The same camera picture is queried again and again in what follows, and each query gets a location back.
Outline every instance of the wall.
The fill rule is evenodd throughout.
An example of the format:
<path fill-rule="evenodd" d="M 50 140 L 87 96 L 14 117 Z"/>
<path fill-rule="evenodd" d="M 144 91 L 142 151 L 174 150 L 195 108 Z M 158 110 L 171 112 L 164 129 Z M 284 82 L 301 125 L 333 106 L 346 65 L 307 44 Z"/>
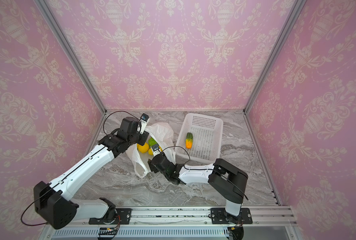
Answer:
<path fill-rule="evenodd" d="M 84 155 L 100 118 L 34 2 L 0 0 L 0 239 L 37 239 L 20 223 L 33 186 Z"/>
<path fill-rule="evenodd" d="M 356 239 L 356 1 L 309 0 L 250 120 L 304 239 Z"/>
<path fill-rule="evenodd" d="M 47 0 L 107 109 L 243 109 L 294 0 Z"/>

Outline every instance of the plastic bag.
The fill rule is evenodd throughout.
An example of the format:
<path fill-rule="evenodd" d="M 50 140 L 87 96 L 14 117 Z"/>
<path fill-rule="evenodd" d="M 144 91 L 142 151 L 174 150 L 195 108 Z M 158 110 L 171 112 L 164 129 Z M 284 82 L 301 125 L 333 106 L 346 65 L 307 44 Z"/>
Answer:
<path fill-rule="evenodd" d="M 174 131 L 167 122 L 157 122 L 153 125 L 146 126 L 145 131 L 149 132 L 150 135 L 147 139 L 152 137 L 162 149 L 174 146 L 172 139 L 174 137 Z M 175 164 L 175 151 L 174 148 L 168 148 L 163 151 L 166 154 L 167 159 Z M 127 150 L 126 154 L 131 159 L 135 174 L 143 178 L 150 172 L 150 167 L 147 161 L 152 159 L 154 156 L 146 153 L 140 153 L 137 149 L 137 144 L 131 145 Z"/>

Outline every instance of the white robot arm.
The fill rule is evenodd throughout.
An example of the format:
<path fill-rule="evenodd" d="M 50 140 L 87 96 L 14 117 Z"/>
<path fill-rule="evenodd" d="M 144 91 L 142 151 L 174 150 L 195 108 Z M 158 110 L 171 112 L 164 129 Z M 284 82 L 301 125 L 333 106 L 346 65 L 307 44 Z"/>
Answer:
<path fill-rule="evenodd" d="M 104 223 L 113 222 L 117 213 L 115 204 L 109 200 L 79 200 L 73 196 L 95 172 L 129 146 L 135 143 L 144 145 L 149 135 L 144 131 L 147 123 L 146 114 L 141 117 L 141 126 L 137 118 L 123 119 L 119 129 L 103 137 L 92 151 L 69 170 L 48 184 L 43 181 L 38 183 L 34 187 L 34 199 L 37 199 L 35 211 L 55 229 L 84 218 L 99 218 Z M 189 166 L 173 164 L 164 152 L 157 153 L 155 151 L 153 159 L 149 160 L 151 171 L 160 171 L 174 184 L 208 182 L 226 198 L 226 212 L 235 217 L 239 215 L 248 178 L 245 172 L 223 159 L 217 159 L 214 164 L 205 166 Z"/>

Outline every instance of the yellow lemon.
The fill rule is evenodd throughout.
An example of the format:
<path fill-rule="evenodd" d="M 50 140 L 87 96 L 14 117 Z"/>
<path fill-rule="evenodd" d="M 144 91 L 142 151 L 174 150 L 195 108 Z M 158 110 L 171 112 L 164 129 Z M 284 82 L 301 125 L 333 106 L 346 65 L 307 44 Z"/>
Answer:
<path fill-rule="evenodd" d="M 138 150 L 141 152 L 141 153 L 146 153 L 148 150 L 149 150 L 149 145 L 147 143 L 145 143 L 143 146 L 137 144 L 137 147 L 138 147 Z"/>

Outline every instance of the plastic basket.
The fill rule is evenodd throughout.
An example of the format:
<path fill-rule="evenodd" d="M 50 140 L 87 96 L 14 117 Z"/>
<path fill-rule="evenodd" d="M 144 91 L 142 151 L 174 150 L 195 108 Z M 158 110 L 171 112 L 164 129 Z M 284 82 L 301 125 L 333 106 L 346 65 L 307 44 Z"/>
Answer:
<path fill-rule="evenodd" d="M 186 135 L 193 134 L 193 146 L 186 148 Z M 185 148 L 190 159 L 206 164 L 214 163 L 221 153 L 223 121 L 220 118 L 210 117 L 197 113 L 188 113 L 183 121 L 177 146 Z M 189 159 L 186 152 L 180 147 L 175 148 L 178 156 Z"/>

